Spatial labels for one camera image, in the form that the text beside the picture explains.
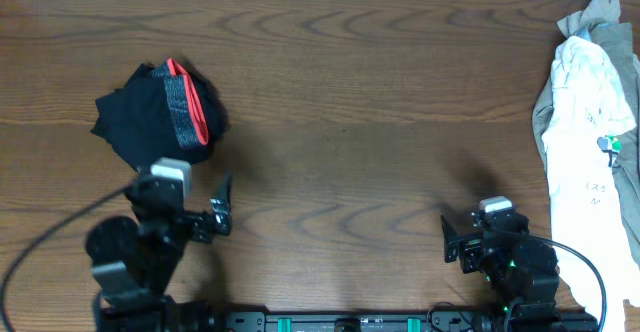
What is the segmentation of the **black leggings red waistband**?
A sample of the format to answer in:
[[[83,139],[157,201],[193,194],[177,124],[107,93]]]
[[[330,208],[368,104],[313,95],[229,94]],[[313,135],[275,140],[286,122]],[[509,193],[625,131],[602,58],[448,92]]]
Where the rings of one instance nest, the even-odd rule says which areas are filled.
[[[203,162],[228,129],[214,85],[190,63],[173,58],[158,66],[140,65],[95,105],[98,118],[91,133],[133,169],[163,157]]]

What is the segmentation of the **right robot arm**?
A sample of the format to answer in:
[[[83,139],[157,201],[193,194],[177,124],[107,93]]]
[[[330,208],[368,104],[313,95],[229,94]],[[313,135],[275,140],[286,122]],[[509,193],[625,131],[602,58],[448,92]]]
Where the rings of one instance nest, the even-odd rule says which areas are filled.
[[[459,235],[441,219],[444,261],[458,261],[463,273],[481,272],[509,322],[549,320],[559,286],[552,247],[529,234],[529,219],[513,209],[478,211],[477,232]]]

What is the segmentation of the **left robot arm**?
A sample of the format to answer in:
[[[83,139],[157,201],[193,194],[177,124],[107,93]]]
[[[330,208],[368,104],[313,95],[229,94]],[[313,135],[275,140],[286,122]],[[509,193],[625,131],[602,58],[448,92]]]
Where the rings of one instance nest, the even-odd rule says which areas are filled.
[[[106,219],[85,241],[91,273],[100,286],[94,303],[100,332],[223,331],[225,318],[208,302],[177,303],[166,293],[189,242],[210,244],[232,229],[232,177],[210,199],[209,212],[184,208],[185,182],[143,172],[124,196],[134,218]],[[99,306],[99,300],[107,305]]]

